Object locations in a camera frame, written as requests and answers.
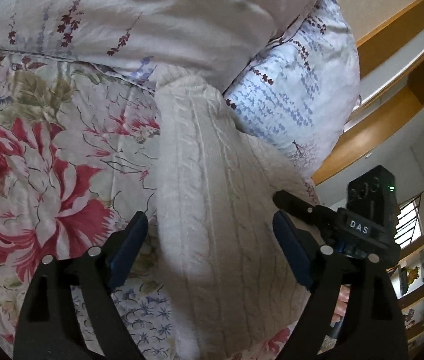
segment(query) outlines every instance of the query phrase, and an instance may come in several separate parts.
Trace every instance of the red peony print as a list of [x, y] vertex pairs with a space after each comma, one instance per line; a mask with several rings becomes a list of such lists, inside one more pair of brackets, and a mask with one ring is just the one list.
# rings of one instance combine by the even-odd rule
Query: red peony print
[[5, 341], [7, 341], [9, 344], [13, 344], [15, 337], [13, 334], [2, 334], [2, 337], [4, 338]]
[[89, 191], [100, 169], [56, 156], [52, 139], [61, 130], [19, 118], [11, 130], [0, 126], [0, 264], [22, 281], [45, 254], [77, 257], [113, 229], [114, 211]]
[[160, 126], [153, 117], [133, 117], [125, 115], [125, 109], [122, 109], [118, 117], [109, 115], [109, 119], [114, 122], [113, 129], [107, 131], [108, 134], [115, 133], [120, 135], [136, 136], [141, 130], [151, 130], [148, 135], [156, 134], [160, 131]]
[[288, 327], [280, 330], [272, 339], [263, 343], [261, 352], [271, 352], [277, 356], [283, 345], [289, 339], [291, 333]]
[[144, 180], [145, 180], [145, 178], [146, 178], [148, 175], [149, 175], [149, 170], [148, 170], [148, 169], [146, 169], [146, 170], [144, 170], [144, 171], [140, 174], [140, 178], [139, 178], [139, 180], [140, 180], [140, 181], [144, 181]]

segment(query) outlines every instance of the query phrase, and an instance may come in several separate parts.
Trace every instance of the black device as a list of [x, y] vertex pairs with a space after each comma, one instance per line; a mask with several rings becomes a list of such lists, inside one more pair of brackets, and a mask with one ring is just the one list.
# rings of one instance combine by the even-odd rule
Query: black device
[[[386, 268], [396, 265], [393, 243], [396, 204], [393, 176], [376, 168], [349, 185], [349, 209], [334, 212], [311, 206], [285, 191], [276, 205], [315, 225], [326, 240], [319, 247], [312, 235], [295, 227], [283, 210], [273, 219], [273, 231], [297, 282], [311, 297], [278, 360], [405, 360], [405, 326]], [[356, 201], [364, 183], [374, 183]], [[45, 256], [30, 283], [17, 325], [14, 360], [143, 360], [110, 298], [122, 285], [146, 237], [148, 221], [137, 212], [125, 230], [110, 236], [102, 248], [81, 257], [57, 261]], [[317, 356], [341, 285], [350, 285], [350, 300], [337, 346]], [[80, 285], [89, 318], [105, 354], [85, 346], [74, 313], [71, 285]]]
[[[386, 272], [400, 258], [394, 176], [378, 166], [352, 181], [347, 208], [337, 212], [286, 191], [277, 192], [274, 202], [281, 209], [274, 234], [295, 278], [311, 292], [277, 360], [408, 359], [402, 312]], [[325, 245], [297, 229], [286, 212], [316, 226]], [[350, 299], [337, 345], [317, 355], [342, 285], [350, 285]]]
[[[110, 298], [138, 255], [148, 220], [138, 211], [125, 230], [113, 233], [75, 259], [44, 256], [30, 282], [14, 342], [14, 360], [145, 360]], [[70, 286], [80, 286], [91, 325], [105, 354], [88, 350]]]
[[395, 177], [377, 166], [348, 185], [347, 208], [337, 212], [324, 206], [312, 207], [286, 191], [274, 196], [278, 208], [317, 226], [327, 245], [350, 257], [364, 259], [376, 254], [387, 268], [397, 265], [400, 246], [397, 234]]

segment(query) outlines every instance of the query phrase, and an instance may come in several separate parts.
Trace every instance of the cable knit fabric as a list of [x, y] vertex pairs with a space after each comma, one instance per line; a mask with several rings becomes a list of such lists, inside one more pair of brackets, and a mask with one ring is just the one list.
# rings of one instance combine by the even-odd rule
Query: cable knit fabric
[[290, 161], [235, 129], [218, 90], [183, 68], [155, 74], [159, 267], [177, 353], [225, 359], [299, 318], [308, 292], [272, 233], [272, 196], [286, 189], [310, 197]]

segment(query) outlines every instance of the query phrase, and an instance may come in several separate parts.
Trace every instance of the wall shelf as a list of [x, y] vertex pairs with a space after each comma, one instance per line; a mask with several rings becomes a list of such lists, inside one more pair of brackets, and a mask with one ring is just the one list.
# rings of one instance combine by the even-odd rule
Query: wall shelf
[[[312, 176], [316, 185], [358, 161], [405, 126], [424, 108], [424, 51], [408, 69], [386, 86], [376, 99], [407, 75], [407, 85], [404, 88], [341, 135], [332, 153]], [[376, 100], [372, 99], [369, 103], [373, 104], [374, 101]]]
[[398, 305], [400, 306], [401, 310], [404, 310], [414, 306], [421, 300], [424, 300], [424, 285], [400, 298], [398, 300]]
[[400, 251], [400, 262], [403, 262], [406, 259], [411, 259], [413, 256], [418, 254], [422, 249], [424, 249], [424, 235], [416, 239], [409, 246], [404, 247]]
[[384, 63], [424, 29], [424, 0], [412, 4], [357, 42], [360, 78]]
[[419, 334], [424, 333], [424, 323], [418, 323], [406, 330], [407, 341], [417, 337]]

